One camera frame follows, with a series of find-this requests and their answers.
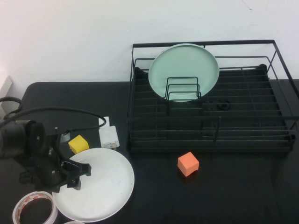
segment yellow cube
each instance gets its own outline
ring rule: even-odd
[[[74,154],[89,149],[88,142],[81,135],[69,141],[69,146]]]

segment orange cube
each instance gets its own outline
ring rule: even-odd
[[[178,158],[178,168],[185,176],[189,176],[191,173],[199,169],[199,161],[191,152],[188,152]]]

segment white wall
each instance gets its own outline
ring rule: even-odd
[[[38,81],[127,81],[137,42],[275,39],[299,78],[297,0],[0,0],[11,96]]]

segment white power adapter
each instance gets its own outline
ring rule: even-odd
[[[115,126],[110,126],[109,117],[104,117],[106,124],[99,128],[99,135],[102,148],[110,148],[116,150],[120,146],[118,141],[117,131]],[[103,124],[103,121],[99,119],[99,125]]]

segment foam cube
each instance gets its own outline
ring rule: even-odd
[[[69,141],[69,146],[74,154],[89,149],[88,142],[81,135]]]
[[[178,168],[185,176],[189,176],[191,173],[199,169],[199,161],[191,152],[188,152],[178,158]]]

